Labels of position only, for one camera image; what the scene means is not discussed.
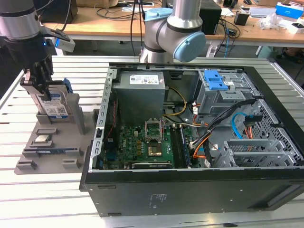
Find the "chip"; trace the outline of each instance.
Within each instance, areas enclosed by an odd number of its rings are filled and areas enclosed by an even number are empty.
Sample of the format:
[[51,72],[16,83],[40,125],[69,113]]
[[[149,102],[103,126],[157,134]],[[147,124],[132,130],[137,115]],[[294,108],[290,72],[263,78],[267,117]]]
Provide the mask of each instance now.
[[162,144],[160,143],[148,143],[148,156],[159,157],[162,156]]

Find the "power supply label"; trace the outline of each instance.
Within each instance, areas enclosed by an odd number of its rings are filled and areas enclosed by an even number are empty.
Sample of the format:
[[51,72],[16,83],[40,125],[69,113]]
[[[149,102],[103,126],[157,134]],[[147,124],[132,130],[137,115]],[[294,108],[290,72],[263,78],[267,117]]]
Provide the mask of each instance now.
[[131,85],[159,85],[158,75],[131,75]]

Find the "silver robot arm segment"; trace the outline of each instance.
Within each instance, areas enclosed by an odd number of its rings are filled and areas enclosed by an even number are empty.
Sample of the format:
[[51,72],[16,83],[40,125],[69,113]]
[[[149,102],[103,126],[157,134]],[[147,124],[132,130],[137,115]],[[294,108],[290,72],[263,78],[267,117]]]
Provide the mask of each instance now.
[[202,53],[205,34],[201,31],[200,0],[174,0],[173,9],[146,12],[145,48],[142,63],[189,62]]

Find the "plastic bag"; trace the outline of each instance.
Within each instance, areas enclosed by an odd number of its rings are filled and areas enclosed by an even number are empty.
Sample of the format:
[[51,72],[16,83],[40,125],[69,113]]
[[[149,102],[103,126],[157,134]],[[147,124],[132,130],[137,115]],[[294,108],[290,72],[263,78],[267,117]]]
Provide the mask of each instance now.
[[276,29],[279,30],[278,24],[282,20],[281,17],[278,17],[275,13],[268,15],[266,18],[261,18],[258,20],[257,24],[261,29]]

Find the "blue led light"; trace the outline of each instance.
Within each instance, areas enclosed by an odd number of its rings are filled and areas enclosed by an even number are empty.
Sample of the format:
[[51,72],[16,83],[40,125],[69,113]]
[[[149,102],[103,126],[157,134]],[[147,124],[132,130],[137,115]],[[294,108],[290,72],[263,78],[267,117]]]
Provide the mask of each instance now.
[[59,39],[56,40],[56,43],[55,43],[55,47],[56,47],[56,48],[57,48],[57,46],[58,46],[58,44],[59,44],[59,41],[60,41]]

